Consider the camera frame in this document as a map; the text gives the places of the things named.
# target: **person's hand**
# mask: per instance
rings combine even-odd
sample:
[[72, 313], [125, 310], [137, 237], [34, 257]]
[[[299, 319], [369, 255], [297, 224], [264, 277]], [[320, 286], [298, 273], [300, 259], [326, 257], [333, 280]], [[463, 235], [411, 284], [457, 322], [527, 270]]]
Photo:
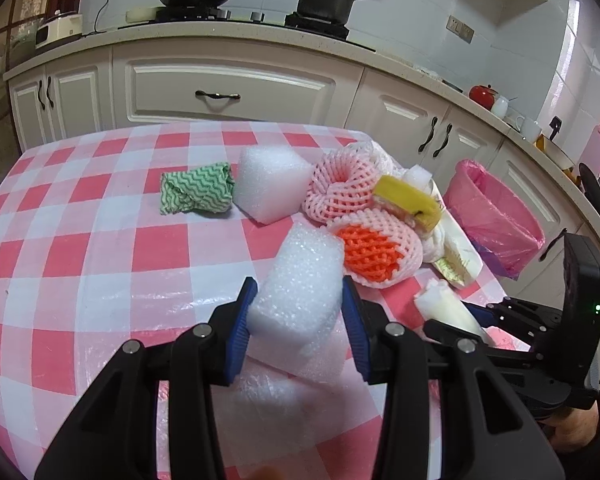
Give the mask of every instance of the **person's hand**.
[[562, 408], [557, 410], [543, 424], [551, 426], [549, 444], [558, 453], [577, 451], [589, 444], [598, 430], [598, 403], [590, 410]]

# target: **orange foam fruit net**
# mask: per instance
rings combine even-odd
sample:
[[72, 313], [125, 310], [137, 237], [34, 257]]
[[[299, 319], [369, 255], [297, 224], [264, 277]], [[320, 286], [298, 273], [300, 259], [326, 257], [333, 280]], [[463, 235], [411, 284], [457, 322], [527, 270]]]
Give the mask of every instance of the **orange foam fruit net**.
[[344, 240], [344, 264], [370, 282], [390, 280], [402, 255], [388, 237], [360, 225], [349, 225], [336, 232]]

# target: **electric cord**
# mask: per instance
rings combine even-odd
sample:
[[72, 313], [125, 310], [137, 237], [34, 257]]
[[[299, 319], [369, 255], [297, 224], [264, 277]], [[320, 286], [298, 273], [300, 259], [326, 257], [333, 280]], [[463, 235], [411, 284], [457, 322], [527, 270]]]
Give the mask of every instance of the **electric cord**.
[[98, 18], [100, 17], [100, 13], [104, 10], [104, 8], [109, 5], [109, 0], [107, 0], [106, 2], [104, 2], [104, 5], [102, 7], [100, 7], [100, 10], [98, 11], [98, 13], [96, 14], [96, 19], [93, 22], [93, 32], [90, 32], [89, 34], [87, 34], [87, 36], [90, 36], [91, 34], [101, 34], [103, 31], [100, 31], [97, 29], [97, 25], [98, 25]]

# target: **foam packaging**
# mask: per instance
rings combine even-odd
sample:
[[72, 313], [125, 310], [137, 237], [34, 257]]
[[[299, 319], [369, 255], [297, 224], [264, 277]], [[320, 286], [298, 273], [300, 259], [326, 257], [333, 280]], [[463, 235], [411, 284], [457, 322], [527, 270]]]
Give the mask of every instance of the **foam packaging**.
[[462, 301], [453, 293], [446, 281], [432, 278], [415, 295], [413, 303], [425, 320], [435, 319], [439, 322], [455, 326], [465, 332], [478, 335], [488, 345], [495, 346], [491, 337], [483, 330], [467, 307], [462, 304]]
[[422, 166], [412, 166], [407, 171], [404, 172], [402, 176], [402, 180], [405, 181], [410, 186], [413, 186], [415, 189], [419, 189], [420, 191], [431, 195], [432, 185], [431, 178], [433, 175], [430, 171], [425, 170]]
[[343, 263], [342, 240], [294, 224], [249, 307], [247, 355], [314, 380], [342, 370], [346, 334], [332, 333], [342, 304]]
[[234, 203], [261, 224], [300, 211], [314, 167], [290, 146], [248, 146], [240, 152]]

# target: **green wavy cloth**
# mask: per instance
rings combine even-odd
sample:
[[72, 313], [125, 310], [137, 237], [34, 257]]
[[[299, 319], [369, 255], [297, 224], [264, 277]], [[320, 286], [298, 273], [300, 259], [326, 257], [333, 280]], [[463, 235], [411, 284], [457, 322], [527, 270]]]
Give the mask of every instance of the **green wavy cloth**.
[[231, 207], [234, 185], [228, 162], [163, 173], [160, 178], [160, 214], [187, 213], [194, 209], [224, 213]]

